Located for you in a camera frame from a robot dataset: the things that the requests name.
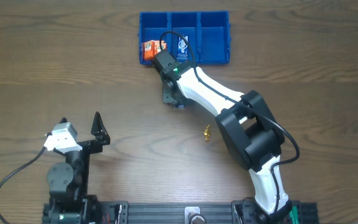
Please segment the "white plastic part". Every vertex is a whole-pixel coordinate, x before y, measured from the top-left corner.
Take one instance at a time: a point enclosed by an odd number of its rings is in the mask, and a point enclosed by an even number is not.
[[[272,173],[270,173],[270,167],[278,161],[280,161],[280,156],[271,158],[271,160],[262,166],[262,169],[259,172],[255,172],[252,169],[249,170],[249,174],[251,175],[251,179],[255,187],[255,200],[268,214],[274,212],[277,200],[276,185],[274,183]],[[274,174],[280,190],[280,200],[278,201],[277,208],[277,210],[279,210],[288,201],[288,195],[284,191],[280,176],[280,169],[278,166],[274,167]]]
[[[243,93],[233,91],[225,86],[222,86],[220,83],[207,76],[201,68],[197,67],[196,69],[198,76],[210,87],[232,98],[233,100],[241,100]],[[177,83],[183,96],[196,101],[214,116],[220,114],[222,109],[229,109],[234,105],[233,102],[225,100],[223,97],[219,96],[199,82],[192,68],[183,73]],[[246,119],[246,117],[242,118],[240,123],[243,123]]]
[[[56,149],[62,153],[70,151],[80,151],[82,147],[76,143],[77,132],[71,123],[56,124],[52,130],[52,135],[48,136],[44,146],[48,151]]]

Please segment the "blue and white package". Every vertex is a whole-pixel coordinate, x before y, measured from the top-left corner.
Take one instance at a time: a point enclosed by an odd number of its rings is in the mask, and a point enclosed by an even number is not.
[[[183,37],[187,40],[187,42],[189,41],[189,36],[188,35],[183,35]],[[188,49],[187,49],[187,45],[185,44],[185,41],[183,41],[180,37],[178,37],[178,54],[177,57],[181,57],[181,58],[187,58],[188,56]]]

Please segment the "orange box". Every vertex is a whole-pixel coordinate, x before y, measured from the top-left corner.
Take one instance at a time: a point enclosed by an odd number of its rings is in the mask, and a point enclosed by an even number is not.
[[[158,54],[161,51],[160,41],[155,40],[154,44],[155,44],[155,54]],[[161,45],[162,45],[162,50],[167,48],[167,43],[165,43],[165,41],[161,41]]]
[[[156,54],[155,42],[153,40],[143,43],[143,59],[152,60]]]

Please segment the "blue box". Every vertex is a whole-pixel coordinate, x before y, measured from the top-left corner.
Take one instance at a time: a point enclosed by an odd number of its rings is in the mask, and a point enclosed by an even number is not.
[[[230,61],[230,23],[228,11],[213,12],[141,12],[139,21],[139,62],[143,60],[142,43],[159,40],[168,30],[188,35],[189,44],[199,64],[225,64]],[[178,54],[178,37],[164,36],[167,49],[174,56]]]

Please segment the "wooden surface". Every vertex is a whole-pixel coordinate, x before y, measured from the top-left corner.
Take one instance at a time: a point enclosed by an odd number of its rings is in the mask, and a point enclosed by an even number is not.
[[[139,11],[222,9],[231,61],[205,72],[260,92],[296,138],[300,159],[281,167],[290,198],[318,202],[321,223],[358,222],[358,1],[0,0],[0,181],[38,153],[62,116],[84,140],[99,111],[112,139],[91,157],[89,193],[101,200],[253,196],[213,117],[163,105],[158,75],[138,58]],[[283,158],[292,155],[287,141]],[[45,175],[62,160],[45,153],[4,185],[10,222],[40,223]]]

